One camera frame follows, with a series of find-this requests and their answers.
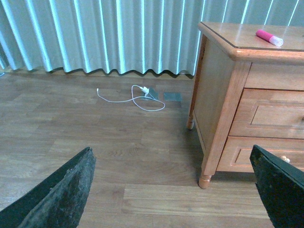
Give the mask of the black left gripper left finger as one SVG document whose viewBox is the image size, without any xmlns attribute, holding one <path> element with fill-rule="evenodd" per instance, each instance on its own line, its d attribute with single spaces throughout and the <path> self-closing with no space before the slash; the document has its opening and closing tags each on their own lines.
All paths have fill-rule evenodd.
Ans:
<svg viewBox="0 0 304 228">
<path fill-rule="evenodd" d="M 0 212 L 2 228 L 76 228 L 91 189 L 96 157 L 90 147 Z"/>
</svg>

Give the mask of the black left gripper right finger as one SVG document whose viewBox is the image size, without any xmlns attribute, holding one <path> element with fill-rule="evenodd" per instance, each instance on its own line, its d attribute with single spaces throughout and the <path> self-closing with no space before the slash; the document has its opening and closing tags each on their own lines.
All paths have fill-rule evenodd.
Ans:
<svg viewBox="0 0 304 228">
<path fill-rule="evenodd" d="M 250 155 L 256 188 L 275 228 L 304 226 L 304 172 L 254 145 Z"/>
</svg>

